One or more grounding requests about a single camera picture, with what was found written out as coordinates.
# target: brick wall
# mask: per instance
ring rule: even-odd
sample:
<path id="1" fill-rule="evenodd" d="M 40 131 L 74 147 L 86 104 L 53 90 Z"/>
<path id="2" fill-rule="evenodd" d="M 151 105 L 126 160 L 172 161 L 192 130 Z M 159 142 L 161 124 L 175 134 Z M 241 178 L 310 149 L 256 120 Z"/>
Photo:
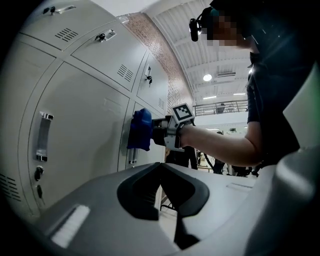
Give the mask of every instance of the brick wall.
<path id="1" fill-rule="evenodd" d="M 192 94 L 184 72 L 158 27 L 144 13 L 132 13 L 127 17 L 129 19 L 129 22 L 126 23 L 127 28 L 150 50 L 168 75 L 168 110 L 182 103 L 188 103 L 192 107 Z"/>

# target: locker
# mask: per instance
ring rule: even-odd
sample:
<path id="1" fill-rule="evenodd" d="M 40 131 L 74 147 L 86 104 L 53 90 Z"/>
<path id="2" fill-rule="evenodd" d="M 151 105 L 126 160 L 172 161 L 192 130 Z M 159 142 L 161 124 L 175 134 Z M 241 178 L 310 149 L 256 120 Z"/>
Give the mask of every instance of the locker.
<path id="1" fill-rule="evenodd" d="M 141 106 L 138 103 L 135 103 L 134 105 L 134 111 L 138 111 L 143 109 L 144 107 Z M 156 114 L 151 112 L 151 116 L 152 119 L 157 119 L 160 118 L 159 116 L 157 116 Z M 146 165 L 146 164 L 151 164 L 154 162 L 161 162 L 163 163 L 165 160 L 165 147 L 164 146 L 160 146 L 155 144 L 154 140 L 151 139 L 150 141 L 150 150 L 149 151 L 145 151 L 143 149 L 139 149 L 138 150 L 138 158 L 137 158 L 137 162 L 135 164 L 130 164 L 129 160 L 130 160 L 130 154 L 133 149 L 128 149 L 127 150 L 127 155 L 126 155 L 126 168 L 130 168 L 133 166 L 142 166 L 142 165 Z"/>
<path id="2" fill-rule="evenodd" d="M 36 214 L 30 208 L 33 192 L 27 173 L 18 166 L 21 120 L 30 95 L 54 57 L 22 42 L 15 42 L 0 76 L 0 187 L 16 213 L 25 219 Z"/>
<path id="3" fill-rule="evenodd" d="M 121 23 L 112 23 L 72 56 L 131 91 L 145 53 L 145 47 Z"/>
<path id="4" fill-rule="evenodd" d="M 152 77 L 152 83 L 146 79 L 148 76 Z M 168 76 L 151 54 L 146 61 L 137 96 L 161 114 L 166 114 Z"/>
<path id="5" fill-rule="evenodd" d="M 128 102 L 74 66 L 63 63 L 56 71 L 38 102 L 29 136 L 29 173 L 41 211 L 86 181 L 117 172 Z M 44 172 L 37 181 L 38 166 Z"/>
<path id="6" fill-rule="evenodd" d="M 36 10 L 20 32 L 64 51 L 90 31 L 116 20 L 91 1 L 66 1 L 54 7 L 54 15 Z"/>

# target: ceiling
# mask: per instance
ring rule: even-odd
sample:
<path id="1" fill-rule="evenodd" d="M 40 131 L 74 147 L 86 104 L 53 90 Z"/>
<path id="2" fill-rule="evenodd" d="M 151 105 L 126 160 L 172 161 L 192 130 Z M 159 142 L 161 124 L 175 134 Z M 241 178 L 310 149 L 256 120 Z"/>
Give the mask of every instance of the ceiling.
<path id="1" fill-rule="evenodd" d="M 92 0 L 114 16 L 138 13 L 159 0 Z"/>
<path id="2" fill-rule="evenodd" d="M 208 45 L 200 39 L 193 42 L 189 32 L 189 21 L 197 18 L 211 0 L 161 0 L 144 12 L 154 21 L 171 45 L 191 88 L 196 105 L 245 100 L 248 81 L 250 52 L 229 46 Z M 216 82 L 218 73 L 235 72 L 234 80 Z M 205 82 L 204 75 L 211 74 L 212 80 Z M 216 96 L 203 100 L 204 97 Z"/>

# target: air vent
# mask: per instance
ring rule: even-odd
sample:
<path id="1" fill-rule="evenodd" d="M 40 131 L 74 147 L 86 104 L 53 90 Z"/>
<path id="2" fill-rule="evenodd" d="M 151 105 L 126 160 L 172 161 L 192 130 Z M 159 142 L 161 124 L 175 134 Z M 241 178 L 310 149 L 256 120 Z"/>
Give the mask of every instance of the air vent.
<path id="1" fill-rule="evenodd" d="M 133 75 L 134 75 L 134 73 L 132 73 L 132 72 L 128 69 L 128 71 L 127 71 L 126 74 L 125 74 L 124 79 L 127 80 L 128 82 L 130 82 Z"/>
<path id="2" fill-rule="evenodd" d="M 131 72 L 129 69 L 127 69 L 124 65 L 121 65 L 117 74 L 123 77 L 128 82 L 131 82 L 131 79 L 133 78 L 133 75 L 134 75 L 134 73 Z"/>
<path id="3" fill-rule="evenodd" d="M 21 202 L 16 181 L 0 173 L 0 187 L 7 198 Z"/>
<path id="4" fill-rule="evenodd" d="M 124 65 L 121 65 L 121 67 L 119 68 L 117 74 L 121 77 L 124 77 L 125 74 L 127 72 L 127 68 Z"/>
<path id="5" fill-rule="evenodd" d="M 65 29 L 61 30 L 59 33 L 55 34 L 54 36 L 63 40 L 63 41 L 69 42 L 70 40 L 75 38 L 77 35 L 78 35 L 78 33 L 72 31 L 69 28 L 65 28 Z"/>
<path id="6" fill-rule="evenodd" d="M 216 77 L 213 79 L 215 82 L 227 82 L 233 81 L 236 78 L 236 72 L 224 72 L 217 73 Z"/>
<path id="7" fill-rule="evenodd" d="M 163 110 L 165 109 L 165 102 L 164 102 L 162 99 L 160 99 L 160 98 L 159 98 L 158 106 L 159 106 L 160 108 L 162 108 Z"/>

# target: locker door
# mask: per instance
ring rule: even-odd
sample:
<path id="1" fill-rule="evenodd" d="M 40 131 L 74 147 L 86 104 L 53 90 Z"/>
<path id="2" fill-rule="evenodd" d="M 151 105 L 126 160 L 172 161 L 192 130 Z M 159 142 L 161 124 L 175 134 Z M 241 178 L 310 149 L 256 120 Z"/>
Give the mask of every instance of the locker door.
<path id="1" fill-rule="evenodd" d="M 141 106 L 140 104 L 135 103 L 133 113 L 135 111 L 141 110 L 143 108 L 144 107 Z M 152 116 L 152 119 L 160 118 L 159 116 L 157 116 L 156 114 L 154 114 L 152 112 L 151 112 L 151 116 Z M 131 168 L 133 166 L 142 166 L 142 165 L 151 164 L 151 163 L 155 163 L 155 162 L 163 163 L 165 161 L 165 147 L 155 144 L 153 139 L 151 139 L 151 141 L 150 141 L 150 150 L 149 151 L 139 149 L 138 159 L 135 164 L 129 163 L 130 150 L 132 150 L 132 149 L 127 150 L 127 155 L 126 155 L 126 159 L 127 159 L 126 168 L 127 169 Z"/>
<path id="2" fill-rule="evenodd" d="M 41 210 L 88 180 L 117 172 L 121 133 L 129 98 L 63 63 L 46 86 L 29 138 L 29 172 Z"/>
<path id="3" fill-rule="evenodd" d="M 13 210 L 24 218 L 38 208 L 27 166 L 18 165 L 21 120 L 36 84 L 54 57 L 22 42 L 14 42 L 0 76 L 0 187 Z"/>
<path id="4" fill-rule="evenodd" d="M 72 56 L 131 91 L 146 49 L 122 24 L 111 25 L 101 33 L 107 40 L 94 36 Z"/>
<path id="5" fill-rule="evenodd" d="M 46 7 L 55 6 L 55 13 L 43 14 Z M 21 33 L 36 38 L 60 50 L 90 31 L 113 22 L 116 18 L 91 1 L 69 1 L 42 5 L 26 21 Z"/>
<path id="6" fill-rule="evenodd" d="M 149 84 L 149 80 L 146 80 L 147 76 L 152 77 L 151 84 Z M 159 62 L 149 54 L 144 67 L 144 72 L 142 73 L 137 96 L 165 115 L 167 95 L 168 76 Z"/>

